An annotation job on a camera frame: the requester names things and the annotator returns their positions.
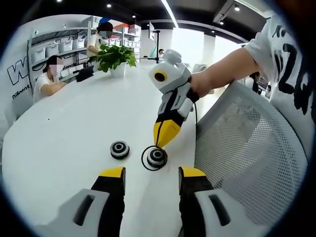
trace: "ceiling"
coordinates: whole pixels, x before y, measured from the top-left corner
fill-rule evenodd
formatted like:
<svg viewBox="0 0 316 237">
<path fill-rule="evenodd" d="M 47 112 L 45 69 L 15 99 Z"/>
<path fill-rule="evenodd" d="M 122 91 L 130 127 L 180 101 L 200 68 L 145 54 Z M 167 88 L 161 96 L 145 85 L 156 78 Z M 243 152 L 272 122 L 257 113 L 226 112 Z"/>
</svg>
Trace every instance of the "ceiling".
<svg viewBox="0 0 316 237">
<path fill-rule="evenodd" d="M 265 24 L 269 8 L 261 0 L 167 0 L 179 27 L 221 35 L 236 42 L 252 39 Z M 174 25 L 160 0 L 42 0 L 25 21 L 57 14 L 107 16 L 114 20 L 141 24 L 147 29 L 152 21 L 156 29 L 172 29 Z"/>
</svg>

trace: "person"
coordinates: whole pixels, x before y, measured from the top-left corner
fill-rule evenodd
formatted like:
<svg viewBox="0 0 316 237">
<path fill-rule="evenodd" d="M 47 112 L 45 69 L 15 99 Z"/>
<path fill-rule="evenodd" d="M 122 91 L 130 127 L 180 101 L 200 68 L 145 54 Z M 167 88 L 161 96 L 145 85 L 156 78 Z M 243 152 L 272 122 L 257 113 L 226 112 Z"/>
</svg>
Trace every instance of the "person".
<svg viewBox="0 0 316 237">
<path fill-rule="evenodd" d="M 267 85 L 267 90 L 266 90 L 266 94 L 265 96 L 270 99 L 271 97 L 271 86 L 270 85 Z"/>
<path fill-rule="evenodd" d="M 38 102 L 44 97 L 51 96 L 63 88 L 66 84 L 58 82 L 58 75 L 63 70 L 63 60 L 56 56 L 50 56 L 34 86 L 33 101 Z"/>
<path fill-rule="evenodd" d="M 211 89 L 258 71 L 271 81 L 270 102 L 293 127 L 310 157 L 316 122 L 312 82 L 292 32 L 277 15 L 267 19 L 262 31 L 245 47 L 192 74 L 192 88 L 203 97 Z"/>
<path fill-rule="evenodd" d="M 260 78 L 260 73 L 255 72 L 249 75 L 250 78 L 247 78 L 245 81 L 245 85 L 249 88 L 251 88 L 254 92 L 258 93 L 259 92 L 259 86 L 258 86 L 258 81 Z"/>
<path fill-rule="evenodd" d="M 164 56 L 164 50 L 161 48 L 159 51 L 158 51 L 158 57 L 159 58 L 163 58 Z"/>
<path fill-rule="evenodd" d="M 88 57 L 97 54 L 100 51 L 101 44 L 106 44 L 104 40 L 111 37 L 113 33 L 113 25 L 108 20 L 109 18 L 103 17 L 97 27 L 97 33 L 90 37 L 87 43 Z"/>
</svg>

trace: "window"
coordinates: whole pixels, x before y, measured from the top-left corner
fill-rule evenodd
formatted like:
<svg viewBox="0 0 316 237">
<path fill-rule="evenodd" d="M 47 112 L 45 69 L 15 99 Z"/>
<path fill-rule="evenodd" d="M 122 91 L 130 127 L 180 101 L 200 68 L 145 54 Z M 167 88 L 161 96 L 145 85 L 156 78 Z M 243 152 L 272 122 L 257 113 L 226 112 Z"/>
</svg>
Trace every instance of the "window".
<svg viewBox="0 0 316 237">
<path fill-rule="evenodd" d="M 235 51 L 236 49 L 239 49 L 240 47 L 241 46 L 239 44 L 232 42 L 229 39 L 216 36 L 213 63 L 218 62 L 219 60 L 223 59 L 225 56 Z"/>
<path fill-rule="evenodd" d="M 204 45 L 204 32 L 174 28 L 171 48 L 179 52 L 183 63 L 201 63 Z"/>
</svg>

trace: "round white table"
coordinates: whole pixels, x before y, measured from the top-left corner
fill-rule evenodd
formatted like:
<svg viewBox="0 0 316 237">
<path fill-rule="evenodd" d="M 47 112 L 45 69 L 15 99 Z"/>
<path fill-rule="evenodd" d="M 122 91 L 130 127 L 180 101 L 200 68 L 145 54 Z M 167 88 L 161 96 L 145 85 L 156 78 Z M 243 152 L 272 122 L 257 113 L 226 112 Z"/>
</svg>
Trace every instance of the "round white table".
<svg viewBox="0 0 316 237">
<path fill-rule="evenodd" d="M 165 147 L 166 166 L 146 170 L 141 154 L 154 142 L 161 103 L 148 71 L 148 66 L 127 67 L 121 79 L 96 72 L 42 99 L 14 123 L 4 138 L 3 181 L 26 222 L 47 224 L 62 203 L 81 189 L 90 189 L 102 170 L 124 166 L 120 236 L 179 234 L 178 167 L 194 165 L 195 114 L 189 114 L 178 136 Z M 130 147 L 124 160 L 110 155 L 110 145 L 117 140 Z"/>
</svg>

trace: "green leaves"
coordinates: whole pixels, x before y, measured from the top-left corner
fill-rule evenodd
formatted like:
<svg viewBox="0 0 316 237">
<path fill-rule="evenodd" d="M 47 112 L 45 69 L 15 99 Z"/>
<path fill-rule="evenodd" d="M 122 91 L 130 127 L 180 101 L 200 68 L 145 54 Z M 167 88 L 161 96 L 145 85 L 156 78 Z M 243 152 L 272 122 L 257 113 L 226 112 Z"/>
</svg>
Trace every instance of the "green leaves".
<svg viewBox="0 0 316 237">
<path fill-rule="evenodd" d="M 136 67 L 136 58 L 133 51 L 125 46 L 100 46 L 101 51 L 91 56 L 88 62 L 100 62 L 98 70 L 107 72 L 109 69 L 116 69 L 121 63 L 126 62 L 131 67 Z"/>
</svg>

